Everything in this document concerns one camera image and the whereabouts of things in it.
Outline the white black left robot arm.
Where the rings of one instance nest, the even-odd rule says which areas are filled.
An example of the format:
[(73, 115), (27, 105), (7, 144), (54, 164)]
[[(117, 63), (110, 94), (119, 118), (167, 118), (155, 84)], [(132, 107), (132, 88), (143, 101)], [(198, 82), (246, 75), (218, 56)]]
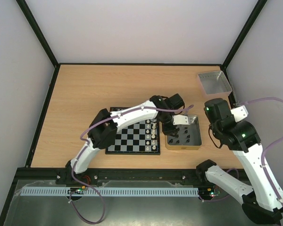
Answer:
[(165, 127), (163, 133), (175, 136), (178, 133), (175, 118), (179, 112), (189, 110), (179, 94), (171, 97), (152, 96), (149, 100), (124, 110), (109, 112), (100, 110), (80, 139), (84, 145), (78, 154), (68, 161), (67, 167), (73, 174), (84, 173), (97, 153), (113, 145), (117, 132), (144, 120), (157, 120)]

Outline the gold metal tin tray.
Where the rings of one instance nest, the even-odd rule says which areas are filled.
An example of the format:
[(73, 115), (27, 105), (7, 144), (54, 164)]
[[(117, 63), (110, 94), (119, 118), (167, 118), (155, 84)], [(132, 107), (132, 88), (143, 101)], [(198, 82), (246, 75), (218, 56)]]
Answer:
[(165, 146), (168, 150), (198, 150), (202, 146), (199, 119), (196, 115), (187, 115), (189, 125), (177, 125), (176, 137), (165, 136)]

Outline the black white chess board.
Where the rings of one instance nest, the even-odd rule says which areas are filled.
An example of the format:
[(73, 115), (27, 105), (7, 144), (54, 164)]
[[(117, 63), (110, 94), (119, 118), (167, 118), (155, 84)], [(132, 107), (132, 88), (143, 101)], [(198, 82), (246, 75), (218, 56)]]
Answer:
[(157, 148), (155, 152), (146, 151), (145, 145), (145, 123), (146, 120), (129, 125), (116, 134), (113, 145), (105, 150), (105, 154), (124, 154), (124, 155), (160, 155), (160, 136), (159, 123), (156, 119), (151, 119), (157, 123)]

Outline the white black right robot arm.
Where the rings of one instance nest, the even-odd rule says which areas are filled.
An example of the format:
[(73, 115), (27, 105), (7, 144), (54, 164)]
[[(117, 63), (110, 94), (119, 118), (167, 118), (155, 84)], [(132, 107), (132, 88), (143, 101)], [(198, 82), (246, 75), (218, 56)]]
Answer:
[(196, 167), (196, 179), (222, 188), (242, 207), (245, 215), (258, 225), (280, 225), (283, 218), (283, 189), (279, 186), (265, 158), (266, 149), (255, 127), (248, 121), (245, 105), (231, 109), (226, 100), (215, 98), (205, 102), (209, 120), (208, 133), (233, 152), (242, 164), (250, 185), (206, 160)]

